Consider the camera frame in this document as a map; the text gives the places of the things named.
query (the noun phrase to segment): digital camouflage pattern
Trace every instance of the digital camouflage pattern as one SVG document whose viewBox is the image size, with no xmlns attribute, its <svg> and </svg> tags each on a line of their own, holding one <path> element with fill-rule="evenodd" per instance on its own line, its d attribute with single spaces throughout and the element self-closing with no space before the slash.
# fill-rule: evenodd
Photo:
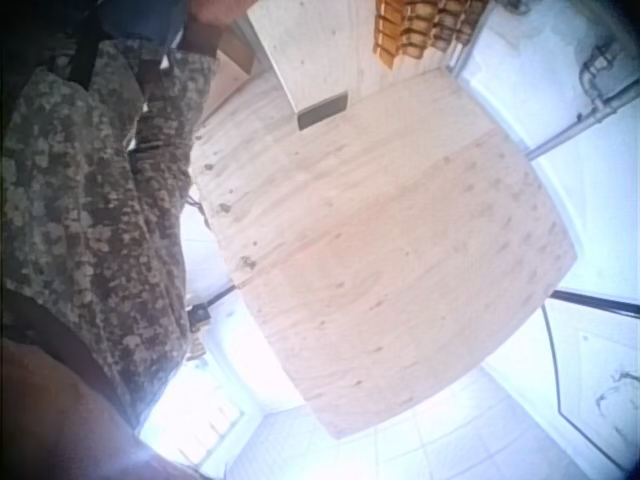
<svg viewBox="0 0 640 480">
<path fill-rule="evenodd" d="M 135 72 L 160 55 L 138 41 L 102 42 L 88 91 L 65 79 L 64 57 L 37 69 L 2 158 L 4 285 L 79 336 L 134 425 L 189 347 L 179 216 L 214 67 L 171 51 L 143 113 Z"/>
</svg>

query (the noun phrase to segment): plywood board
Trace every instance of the plywood board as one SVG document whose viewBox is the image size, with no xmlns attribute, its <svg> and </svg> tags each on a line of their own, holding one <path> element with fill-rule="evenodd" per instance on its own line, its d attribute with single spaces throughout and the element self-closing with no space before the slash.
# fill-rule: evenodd
<svg viewBox="0 0 640 480">
<path fill-rule="evenodd" d="M 273 75 L 194 154 L 232 277 L 337 437 L 477 366 L 575 259 L 522 153 L 446 73 L 303 132 Z"/>
<path fill-rule="evenodd" d="M 448 55 L 430 49 L 389 71 L 372 53 L 375 15 L 373 0 L 263 0 L 249 11 L 296 112 L 344 92 L 354 103 L 446 65 Z"/>
<path fill-rule="evenodd" d="M 248 80 L 253 64 L 253 52 L 233 31 L 227 31 L 218 47 L 218 66 L 204 102 L 203 120 Z"/>
</svg>

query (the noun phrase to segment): camouflage sleeve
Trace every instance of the camouflage sleeve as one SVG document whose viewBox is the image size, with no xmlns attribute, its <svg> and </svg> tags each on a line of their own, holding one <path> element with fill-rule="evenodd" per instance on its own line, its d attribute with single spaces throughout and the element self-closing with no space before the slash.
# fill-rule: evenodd
<svg viewBox="0 0 640 480">
<path fill-rule="evenodd" d="M 129 163 L 146 227 L 164 265 L 183 266 L 179 217 L 191 184 L 189 176 L 193 130 L 202 114 L 214 70 L 214 60 L 171 51 L 170 67 L 151 86 L 148 109 L 138 120 Z M 184 268 L 170 268 L 170 284 L 181 286 Z"/>
</svg>

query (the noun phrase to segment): person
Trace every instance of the person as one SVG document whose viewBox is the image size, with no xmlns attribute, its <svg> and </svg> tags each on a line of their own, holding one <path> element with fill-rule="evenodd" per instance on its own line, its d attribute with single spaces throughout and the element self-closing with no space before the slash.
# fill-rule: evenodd
<svg viewBox="0 0 640 480">
<path fill-rule="evenodd" d="M 119 0 L 91 8 L 75 48 L 35 69 L 12 99 L 2 151 L 3 478 L 200 478 L 135 432 L 189 348 L 179 215 L 193 130 L 217 42 L 254 2 L 142 2 L 171 7 L 154 14 L 165 29 L 119 24 L 146 18 L 118 14 Z M 172 49 L 175 12 L 186 20 Z"/>
</svg>

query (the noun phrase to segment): window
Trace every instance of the window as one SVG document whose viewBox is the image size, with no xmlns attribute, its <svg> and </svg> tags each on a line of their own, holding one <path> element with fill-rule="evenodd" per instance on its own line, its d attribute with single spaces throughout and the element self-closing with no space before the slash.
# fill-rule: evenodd
<svg viewBox="0 0 640 480">
<path fill-rule="evenodd" d="M 187 362 L 142 429 L 141 438 L 170 460 L 199 467 L 242 416 L 216 378 L 213 362 L 208 354 Z"/>
</svg>

